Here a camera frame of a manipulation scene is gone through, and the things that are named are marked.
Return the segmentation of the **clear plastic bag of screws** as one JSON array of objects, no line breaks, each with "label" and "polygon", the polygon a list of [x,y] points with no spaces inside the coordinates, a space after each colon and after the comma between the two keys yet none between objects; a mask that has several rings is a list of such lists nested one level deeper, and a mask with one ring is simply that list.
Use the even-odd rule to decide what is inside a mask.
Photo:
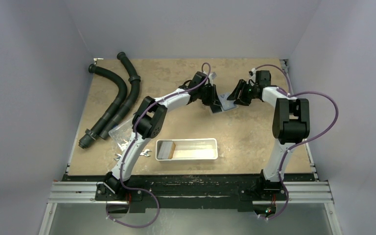
[{"label": "clear plastic bag of screws", "polygon": [[120,151],[124,151],[130,142],[131,134],[133,132],[132,118],[122,122],[111,129],[108,134],[113,140],[114,145],[119,148]]}]

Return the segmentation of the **grey credit card stack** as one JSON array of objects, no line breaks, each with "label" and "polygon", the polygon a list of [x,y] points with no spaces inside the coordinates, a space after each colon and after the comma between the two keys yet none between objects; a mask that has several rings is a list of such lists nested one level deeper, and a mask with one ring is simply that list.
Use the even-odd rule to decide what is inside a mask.
[{"label": "grey credit card stack", "polygon": [[174,155],[175,148],[176,148],[176,144],[173,141],[163,141],[163,142],[161,142],[161,146],[160,146],[158,154],[157,154],[158,160],[172,159],[173,155]]}]

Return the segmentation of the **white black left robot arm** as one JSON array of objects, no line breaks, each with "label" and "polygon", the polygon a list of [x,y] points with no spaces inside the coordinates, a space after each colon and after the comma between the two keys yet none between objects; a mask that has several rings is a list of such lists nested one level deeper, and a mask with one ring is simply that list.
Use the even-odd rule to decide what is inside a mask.
[{"label": "white black left robot arm", "polygon": [[196,100],[211,106],[216,101],[215,72],[198,71],[175,91],[157,98],[146,96],[132,119],[130,139],[122,154],[116,158],[116,165],[103,180],[103,186],[114,200],[125,197],[127,190],[138,190],[127,186],[132,170],[147,144],[161,131],[168,112],[186,106]]}]

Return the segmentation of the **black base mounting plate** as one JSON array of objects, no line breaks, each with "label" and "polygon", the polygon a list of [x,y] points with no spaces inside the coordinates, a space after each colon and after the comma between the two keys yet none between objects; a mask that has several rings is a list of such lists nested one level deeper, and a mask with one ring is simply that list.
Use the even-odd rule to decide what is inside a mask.
[{"label": "black base mounting plate", "polygon": [[308,173],[288,173],[280,191],[260,191],[254,174],[189,174],[189,175],[133,175],[123,195],[111,193],[103,186],[105,176],[69,176],[64,182],[93,182],[95,200],[100,202],[126,202],[131,213],[143,213],[146,209],[235,209],[251,212],[254,201],[269,204],[290,201],[292,183],[313,183]]}]

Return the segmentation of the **silver open-end wrench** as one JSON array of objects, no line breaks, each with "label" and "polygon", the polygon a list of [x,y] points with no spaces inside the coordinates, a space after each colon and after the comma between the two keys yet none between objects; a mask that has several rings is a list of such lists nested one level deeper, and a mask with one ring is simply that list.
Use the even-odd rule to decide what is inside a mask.
[{"label": "silver open-end wrench", "polygon": [[[140,156],[144,156],[144,157],[150,157],[150,153],[152,151],[150,149],[145,149],[143,152],[140,153]],[[121,159],[122,155],[120,153],[116,153],[115,154],[115,157],[114,157],[114,160],[115,161],[119,161]]]}]

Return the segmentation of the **white rectangular tray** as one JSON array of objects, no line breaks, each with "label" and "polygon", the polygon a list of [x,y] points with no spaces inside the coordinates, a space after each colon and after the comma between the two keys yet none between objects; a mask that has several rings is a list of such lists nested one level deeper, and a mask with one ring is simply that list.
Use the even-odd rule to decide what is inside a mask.
[{"label": "white rectangular tray", "polygon": [[[166,157],[160,157],[164,147],[172,147],[172,152]],[[202,161],[218,158],[217,140],[202,139],[167,139],[156,141],[155,159],[159,162]]]}]

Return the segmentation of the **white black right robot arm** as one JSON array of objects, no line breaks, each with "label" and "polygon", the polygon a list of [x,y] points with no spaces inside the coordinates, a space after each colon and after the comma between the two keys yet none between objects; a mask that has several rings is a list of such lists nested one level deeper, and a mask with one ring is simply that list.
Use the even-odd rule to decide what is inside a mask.
[{"label": "white black right robot arm", "polygon": [[310,133],[309,101],[292,97],[284,89],[271,84],[268,70],[249,71],[250,79],[239,80],[227,100],[235,105],[248,106],[253,99],[270,104],[274,108],[272,134],[274,147],[266,167],[261,171],[255,186],[256,195],[267,199],[275,191],[283,189],[282,168],[289,162],[293,146],[301,143]]}]

